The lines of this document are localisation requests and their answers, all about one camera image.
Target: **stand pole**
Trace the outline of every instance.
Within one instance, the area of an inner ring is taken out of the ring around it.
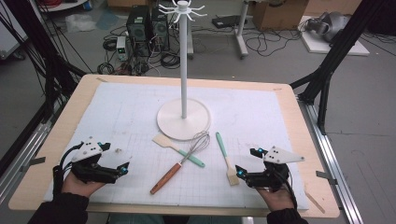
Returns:
[[[242,3],[242,11],[239,20],[239,26],[238,29],[235,30],[236,41],[238,42],[239,48],[241,50],[241,59],[244,59],[246,56],[248,56],[247,46],[245,44],[244,37],[242,37],[242,32],[244,31],[245,18],[247,17],[247,13],[248,13],[248,1],[244,1]]]
[[[187,117],[187,16],[180,15],[181,117]]]

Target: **gray floor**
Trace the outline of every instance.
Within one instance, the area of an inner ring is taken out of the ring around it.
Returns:
[[[74,8],[52,16],[61,22],[64,16],[77,13],[90,14],[94,21],[98,21],[104,11],[96,8],[85,12]],[[198,29],[198,24],[213,28],[209,22],[211,18],[195,23],[194,29]],[[102,37],[123,24],[125,20],[118,19],[117,24],[107,30],[96,29],[66,36],[91,70],[95,71],[105,57]],[[396,45],[377,39],[369,40],[377,46],[363,39],[360,42],[370,51],[370,56],[347,56],[335,71],[330,88],[326,131],[363,221],[393,223],[396,219],[396,192],[392,190],[396,185],[393,171],[396,158],[396,101],[392,98],[396,95]],[[290,41],[284,49],[269,57],[249,50],[245,60],[240,60],[232,35],[194,32],[193,42],[193,60],[188,61],[190,78],[291,83],[315,71],[325,57],[324,54],[308,53],[301,39]],[[257,40],[249,43],[254,48],[258,47]],[[282,45],[282,42],[269,43],[269,48],[276,49]],[[67,47],[66,51],[72,64],[88,71],[71,48]],[[3,156],[44,98],[28,60],[8,60],[1,62],[0,68],[0,155]],[[151,69],[146,76],[178,77],[178,70],[157,69]],[[295,93],[303,90],[304,87],[298,88]],[[8,199],[0,206],[0,222],[26,223],[32,213],[9,211]],[[105,223],[106,216],[90,214],[89,223]],[[343,215],[337,219],[312,218],[309,221],[346,223]],[[263,223],[263,218],[257,218],[256,223]]]

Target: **whisk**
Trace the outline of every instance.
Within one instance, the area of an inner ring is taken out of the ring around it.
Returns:
[[[200,151],[207,146],[209,146],[210,143],[210,135],[209,132],[207,131],[202,131],[200,133],[197,133],[190,142],[190,150],[186,154],[186,156],[183,158],[183,160],[177,162],[161,179],[158,181],[158,183],[151,189],[150,193],[155,194],[160,188],[163,187],[163,185],[172,178],[172,176],[175,175],[175,173],[181,168],[181,164],[189,158],[189,156],[196,152]]]

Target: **wooden handle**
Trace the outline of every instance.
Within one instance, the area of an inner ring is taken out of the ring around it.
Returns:
[[[151,189],[150,193],[155,194],[160,188],[162,188],[168,180],[172,178],[172,176],[175,175],[175,173],[180,169],[181,164],[180,162],[176,163],[164,176],[163,178],[158,181],[158,183]]]

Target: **cardboard box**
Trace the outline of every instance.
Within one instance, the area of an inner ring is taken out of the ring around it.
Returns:
[[[107,0],[109,7],[149,6],[149,0]]]
[[[257,29],[296,30],[304,15],[309,0],[288,0],[280,7],[258,3],[253,13]]]
[[[305,16],[320,16],[323,12],[341,12],[352,15],[361,0],[310,0]]]

